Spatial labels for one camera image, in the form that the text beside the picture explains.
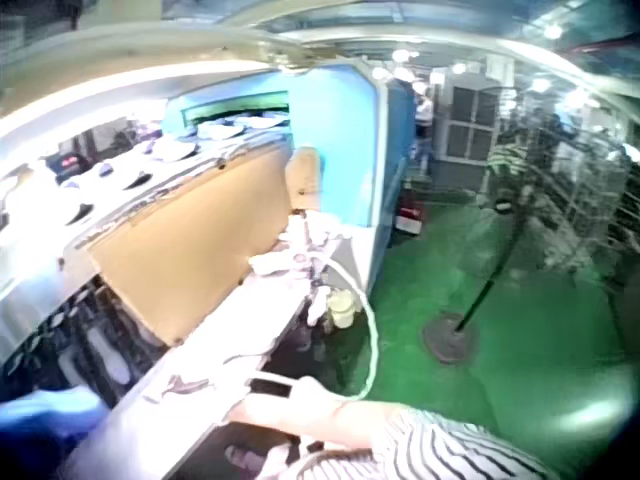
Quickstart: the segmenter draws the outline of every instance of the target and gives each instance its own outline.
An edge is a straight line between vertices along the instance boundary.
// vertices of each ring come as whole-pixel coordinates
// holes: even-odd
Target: striped shirt
[[[498,480],[556,478],[539,460],[472,424],[407,408],[389,419],[372,450],[322,451],[279,479]]]

